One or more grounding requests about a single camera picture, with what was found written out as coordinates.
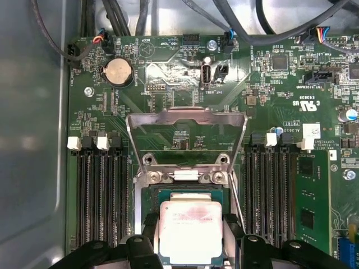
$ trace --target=blue wire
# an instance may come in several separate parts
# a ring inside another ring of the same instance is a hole
[[[234,31],[233,31],[233,29],[230,29],[229,32],[231,33],[230,39],[233,39],[233,38],[234,38]]]
[[[329,31],[329,27],[327,27],[323,32],[323,38],[322,38],[323,41],[326,39],[326,35],[327,35],[328,31]]]

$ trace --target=screw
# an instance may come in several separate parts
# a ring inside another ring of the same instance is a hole
[[[213,175],[213,182],[216,184],[222,183],[224,179],[224,175],[221,172],[216,172]]]
[[[300,243],[297,242],[291,242],[289,244],[292,248],[301,248],[302,246],[300,245]]]
[[[248,240],[249,240],[249,241],[252,241],[252,242],[257,242],[257,241],[258,241],[258,238],[255,237],[255,236],[250,236],[250,237],[248,237]]]
[[[92,246],[93,249],[100,249],[103,248],[103,243],[97,242]]]
[[[344,171],[343,177],[345,180],[353,180],[353,179],[355,179],[356,176],[357,176],[357,174],[353,170],[347,169]]]
[[[207,48],[213,52],[218,49],[218,44],[215,40],[209,40],[207,43]]]
[[[150,183],[159,183],[160,177],[159,174],[157,172],[151,172],[150,175]]]
[[[87,96],[87,97],[92,97],[92,96],[94,96],[94,94],[95,94],[95,89],[92,88],[92,87],[86,87],[86,88],[84,89],[84,94],[85,94],[85,96]]]

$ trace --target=wire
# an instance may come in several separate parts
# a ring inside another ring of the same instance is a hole
[[[323,41],[322,45],[324,45],[330,49],[334,49],[338,52],[345,53],[345,54],[359,53],[359,49],[344,49],[344,48],[337,47],[334,44],[328,43],[327,41]]]
[[[94,0],[87,0],[86,7],[86,31],[88,36],[93,36],[95,33],[95,14],[94,14]]]
[[[213,0],[219,12],[222,14],[224,19],[231,26],[231,28],[237,33],[237,35],[239,35],[245,42],[254,46],[271,45],[286,40],[292,36],[299,35],[307,29],[321,24],[323,21],[334,15],[348,1],[349,0],[340,0],[337,4],[333,5],[319,16],[290,31],[286,31],[284,33],[273,36],[255,37],[249,36],[247,34],[240,22],[237,20],[237,17],[231,9],[230,5],[228,4],[227,0]]]
[[[140,16],[137,20],[136,35],[145,35],[149,0],[140,0]]]
[[[327,28],[324,30],[324,32],[323,32],[323,37],[322,37],[322,40],[323,40],[323,41],[325,41],[326,35],[327,35],[328,32],[329,32],[329,29],[330,29],[330,27],[327,27]]]
[[[118,22],[118,20],[116,18],[116,15],[115,15],[114,11],[112,10],[110,0],[102,0],[102,3],[103,3],[103,6],[104,6],[104,8],[106,10],[108,19],[110,20],[110,23],[112,25],[114,34],[117,35],[117,36],[121,36],[122,35],[122,30],[121,30],[119,22]]]
[[[339,0],[328,0],[331,4],[336,4]],[[350,11],[354,13],[356,16],[359,15],[359,4],[355,3],[354,1],[349,1],[343,7],[344,10]]]
[[[317,32],[317,34],[318,34],[319,43],[323,43],[323,40],[322,40],[322,37],[321,37],[321,33],[320,33],[320,28],[319,28],[319,27],[316,29],[316,32]]]
[[[263,28],[267,35],[275,35],[275,32],[270,27],[269,22],[264,14],[263,0],[256,0],[256,13],[260,26]]]
[[[37,0],[31,0],[31,5],[32,5],[32,10],[34,12],[35,15],[35,19],[36,22],[38,23],[41,33],[44,35],[44,37],[47,39],[49,45],[60,55],[62,55],[65,59],[68,59],[70,61],[80,61],[82,59],[84,59],[87,55],[89,55],[89,53],[91,52],[91,50],[93,50],[96,47],[95,43],[91,43],[90,45],[88,45],[84,51],[79,55],[79,56],[72,56],[69,55],[68,53],[64,52],[62,49],[60,49],[56,43],[54,42],[54,40],[52,40],[49,32],[46,29],[46,26],[44,24],[43,19],[41,18],[41,14],[39,11],[39,5],[38,5],[38,1]]]
[[[222,22],[217,20],[215,17],[213,17],[211,14],[206,12],[204,9],[202,9],[198,4],[196,4],[193,0],[182,0],[183,3],[185,3],[189,8],[191,8],[193,11],[197,12],[199,15],[202,15],[207,20],[212,22],[214,25],[217,25],[219,28],[223,29],[226,32],[229,32],[231,28],[228,26],[225,26]]]
[[[110,4],[113,8],[114,14],[117,17],[117,21],[119,23],[121,33],[123,34],[123,36],[131,36],[131,32],[127,26],[125,16],[123,15],[123,12],[117,0],[110,0]]]
[[[88,0],[81,0],[80,36],[86,36],[86,8]]]

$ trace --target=capacitor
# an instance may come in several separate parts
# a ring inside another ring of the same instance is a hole
[[[102,76],[116,88],[126,87],[134,80],[134,69],[124,58],[109,61],[101,72]]]
[[[350,122],[356,120],[358,113],[355,109],[342,110],[339,112],[338,120],[340,122]]]
[[[280,136],[282,133],[284,133],[284,129],[282,127],[271,127],[270,132]]]

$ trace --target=white label sticker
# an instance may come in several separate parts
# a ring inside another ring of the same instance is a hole
[[[320,139],[320,123],[304,123],[303,138]]]

